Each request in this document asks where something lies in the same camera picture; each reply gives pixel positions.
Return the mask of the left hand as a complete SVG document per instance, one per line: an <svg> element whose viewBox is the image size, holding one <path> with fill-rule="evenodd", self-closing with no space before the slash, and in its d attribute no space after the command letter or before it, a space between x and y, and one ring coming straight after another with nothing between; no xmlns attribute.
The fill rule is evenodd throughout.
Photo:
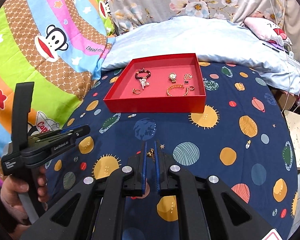
<svg viewBox="0 0 300 240"><path fill-rule="evenodd" d="M46 203L49 200L47 193L47 179L45 176L46 168L44 166L39 168L39 175L37 183L39 185L37 193L38 200L41 203ZM8 213L12 215L19 223L25 222L28 219L25 209L19 198L19 193L27 193L29 191L29 185L27 182L15 178L14 176L8 176L0 190L0 199L7 209Z"/></svg>

